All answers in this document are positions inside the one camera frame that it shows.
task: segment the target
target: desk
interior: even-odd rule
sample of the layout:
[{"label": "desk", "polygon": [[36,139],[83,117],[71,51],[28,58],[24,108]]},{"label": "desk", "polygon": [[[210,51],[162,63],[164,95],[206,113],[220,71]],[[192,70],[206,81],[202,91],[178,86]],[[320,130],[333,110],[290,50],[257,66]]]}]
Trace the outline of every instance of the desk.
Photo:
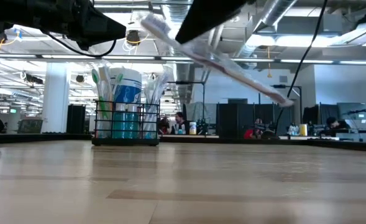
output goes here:
[{"label": "desk", "polygon": [[[288,136],[280,136],[281,140],[289,140]],[[309,140],[309,139],[324,139],[324,140],[335,140],[338,141],[340,138],[338,137],[316,137],[316,136],[291,136],[290,140]]]},{"label": "desk", "polygon": [[159,135],[162,138],[219,138],[219,136],[203,136],[203,135],[190,135],[190,134],[164,134]]}]

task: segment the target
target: column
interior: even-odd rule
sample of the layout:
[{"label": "column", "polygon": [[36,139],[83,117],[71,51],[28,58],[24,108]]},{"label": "column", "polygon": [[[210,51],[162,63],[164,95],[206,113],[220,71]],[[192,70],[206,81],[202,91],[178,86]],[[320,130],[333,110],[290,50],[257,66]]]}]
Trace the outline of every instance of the column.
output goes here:
[{"label": "column", "polygon": [[7,119],[7,133],[17,134],[19,129],[19,121],[21,120],[21,107],[10,107]]},{"label": "column", "polygon": [[42,132],[66,132],[70,79],[67,63],[47,63]]}]

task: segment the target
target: white pillar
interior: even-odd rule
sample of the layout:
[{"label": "white pillar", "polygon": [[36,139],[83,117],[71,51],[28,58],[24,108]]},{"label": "white pillar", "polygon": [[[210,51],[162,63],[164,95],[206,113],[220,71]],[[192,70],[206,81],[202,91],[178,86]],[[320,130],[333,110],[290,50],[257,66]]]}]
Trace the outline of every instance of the white pillar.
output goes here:
[{"label": "white pillar", "polygon": [[67,63],[47,63],[42,132],[66,132],[70,72]]},{"label": "white pillar", "polygon": [[10,107],[7,119],[7,133],[17,134],[19,129],[19,121],[21,120],[21,107]]}]

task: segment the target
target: ceiling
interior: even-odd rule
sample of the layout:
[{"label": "ceiling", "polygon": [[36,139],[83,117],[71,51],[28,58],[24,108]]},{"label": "ceiling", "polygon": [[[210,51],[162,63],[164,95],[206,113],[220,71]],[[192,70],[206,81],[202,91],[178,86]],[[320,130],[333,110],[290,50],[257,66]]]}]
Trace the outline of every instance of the ceiling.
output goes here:
[{"label": "ceiling", "polygon": [[[246,43],[247,34],[246,29],[248,21],[252,16],[257,15],[263,10],[266,0],[258,0],[252,5],[245,6],[242,13],[237,17],[227,21],[223,26],[215,28],[211,32],[203,34],[198,39],[212,45],[214,49],[229,54],[231,57],[239,51],[239,49]],[[170,22],[173,31],[177,32],[184,17],[189,9],[191,1],[152,1],[154,7],[159,7],[163,12],[162,16]],[[298,0],[285,16],[300,16],[300,17],[316,17],[319,15],[322,1],[317,0]],[[126,43],[125,39],[117,41],[116,47],[110,55],[178,55],[178,52],[172,51],[162,41],[154,39],[152,35],[148,34],[139,25],[140,15],[148,13],[147,11],[137,11],[129,6],[146,6],[147,3],[143,1],[114,1],[114,0],[96,0],[96,7],[105,14],[116,20],[117,22],[127,26],[127,30],[138,30],[142,42],[138,47],[133,48]],[[344,14],[344,26],[352,27],[353,21],[351,13],[366,11],[366,1],[351,1],[351,0],[329,0],[327,5],[327,13],[330,14]],[[17,38],[18,33],[21,33],[21,38]],[[34,55],[75,55],[64,46],[53,41],[51,38],[42,34],[37,29],[29,27],[14,26],[13,29],[7,30],[8,41],[6,44],[0,46],[0,53],[2,54],[34,54]],[[79,49],[78,46],[68,39],[62,39],[69,46]],[[90,48],[89,53],[101,54],[106,52],[111,42],[98,44]],[[257,58],[289,58],[300,59],[304,54],[306,47],[257,47],[254,50],[253,57]],[[333,48],[317,48],[314,47],[309,55],[310,59],[328,59],[328,60],[366,60],[366,47],[333,47]],[[70,103],[87,104],[87,107],[93,107],[93,99],[96,97],[96,90],[93,88],[94,83],[88,76],[87,62],[70,62],[71,70],[71,90]],[[145,83],[148,76],[152,73],[163,73],[163,66],[161,63],[114,63],[115,67],[131,67],[143,73],[143,81]],[[184,75],[180,75],[185,67],[180,65],[178,68],[177,79],[189,80],[192,75],[188,69]],[[250,69],[262,70],[268,68],[266,63],[258,63]],[[296,65],[287,64],[272,64],[272,68],[290,69],[294,70]],[[0,106],[8,106],[17,103],[24,105],[27,99],[35,102],[37,108],[34,110],[25,110],[28,114],[40,113],[40,108],[43,98],[43,86],[36,85],[37,88],[23,88],[22,86],[32,86],[31,83],[25,82],[21,78],[22,72],[29,73],[45,81],[46,61],[21,61],[21,60],[1,60],[0,59],[0,85],[8,86],[0,90]],[[76,82],[77,75],[84,75],[85,82]],[[170,81],[175,81],[175,77],[170,77]],[[189,101],[192,88],[190,86],[175,86],[168,87],[165,96],[162,100],[161,110],[166,114],[173,114],[178,111],[181,103]]]}]

